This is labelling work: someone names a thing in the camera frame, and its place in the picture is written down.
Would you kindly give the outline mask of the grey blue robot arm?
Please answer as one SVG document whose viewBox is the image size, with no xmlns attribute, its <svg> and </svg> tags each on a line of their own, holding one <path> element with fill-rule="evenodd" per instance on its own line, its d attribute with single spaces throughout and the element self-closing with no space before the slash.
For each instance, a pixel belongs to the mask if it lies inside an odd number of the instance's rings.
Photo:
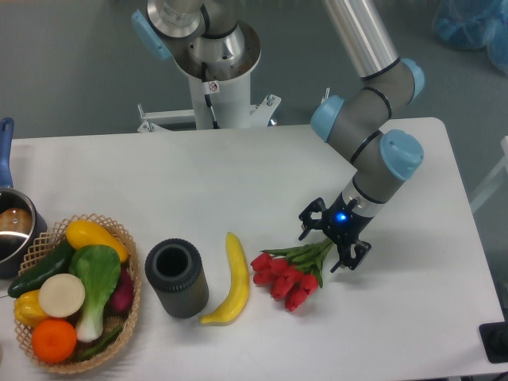
<svg viewBox="0 0 508 381">
<path fill-rule="evenodd" d="M 327 1 L 325 10 L 363 86 L 348 100 L 325 98 L 310 124 L 356 173 L 331 206 L 316 199 L 299 218 L 304 233 L 320 230 L 337 246 L 339 267 L 354 269 L 371 248 L 360 233 L 423 161 L 414 137 L 381 127 L 419 95 L 425 76 L 399 57 L 372 2 Z M 154 56 L 187 76 L 198 129 L 260 123 L 250 99 L 260 40 L 234 1 L 150 1 L 131 22 Z"/>
</svg>

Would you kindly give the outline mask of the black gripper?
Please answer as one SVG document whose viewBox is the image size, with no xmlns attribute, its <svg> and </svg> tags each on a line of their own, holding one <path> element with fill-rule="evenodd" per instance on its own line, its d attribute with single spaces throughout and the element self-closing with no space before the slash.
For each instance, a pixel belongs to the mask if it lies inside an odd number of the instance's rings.
<svg viewBox="0 0 508 381">
<path fill-rule="evenodd" d="M 337 244 L 338 261 L 330 269 L 334 273 L 339 268 L 354 271 L 370 252 L 371 244 L 358 240 L 360 233 L 373 217 L 365 217 L 354 209 L 358 202 L 346 202 L 340 194 L 334 203 L 325 208 L 322 198 L 314 199 L 298 216 L 302 232 L 298 239 L 303 241 L 310 231 L 325 233 Z"/>
</svg>

